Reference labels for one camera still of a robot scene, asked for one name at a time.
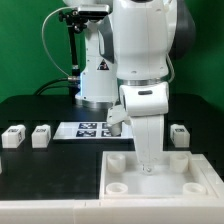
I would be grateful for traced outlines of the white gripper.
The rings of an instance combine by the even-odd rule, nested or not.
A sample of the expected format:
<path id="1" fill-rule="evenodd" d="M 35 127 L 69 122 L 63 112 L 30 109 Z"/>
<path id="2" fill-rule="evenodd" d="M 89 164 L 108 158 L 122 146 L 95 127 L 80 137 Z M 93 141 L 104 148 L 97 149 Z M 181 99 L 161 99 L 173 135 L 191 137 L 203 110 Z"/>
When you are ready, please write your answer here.
<path id="1" fill-rule="evenodd" d="M 164 139 L 164 115 L 168 113 L 168 83 L 119 88 L 119 105 L 108 109 L 107 125 L 112 136 L 122 133 L 122 122 L 131 126 L 138 162 L 160 159 Z"/>

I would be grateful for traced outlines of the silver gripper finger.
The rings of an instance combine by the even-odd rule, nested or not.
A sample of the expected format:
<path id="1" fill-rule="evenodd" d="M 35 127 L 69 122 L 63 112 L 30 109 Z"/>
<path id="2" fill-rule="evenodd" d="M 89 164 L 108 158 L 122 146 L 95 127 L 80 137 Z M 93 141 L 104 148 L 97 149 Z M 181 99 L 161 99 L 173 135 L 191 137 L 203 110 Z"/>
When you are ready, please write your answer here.
<path id="1" fill-rule="evenodd" d="M 153 173 L 153 166 L 151 164 L 143 164 L 142 170 L 145 175 L 151 175 Z"/>

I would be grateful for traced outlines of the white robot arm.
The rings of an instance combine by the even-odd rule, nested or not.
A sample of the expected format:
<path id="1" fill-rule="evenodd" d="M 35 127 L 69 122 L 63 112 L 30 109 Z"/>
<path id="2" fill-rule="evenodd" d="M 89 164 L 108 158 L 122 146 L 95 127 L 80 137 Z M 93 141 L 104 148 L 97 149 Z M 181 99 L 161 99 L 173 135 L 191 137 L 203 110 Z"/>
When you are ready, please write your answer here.
<path id="1" fill-rule="evenodd" d="M 163 150 L 171 58 L 192 46 L 195 24 L 184 0 L 63 0 L 83 31 L 86 67 L 75 101 L 106 108 L 113 135 L 131 126 L 137 161 L 149 174 Z"/>

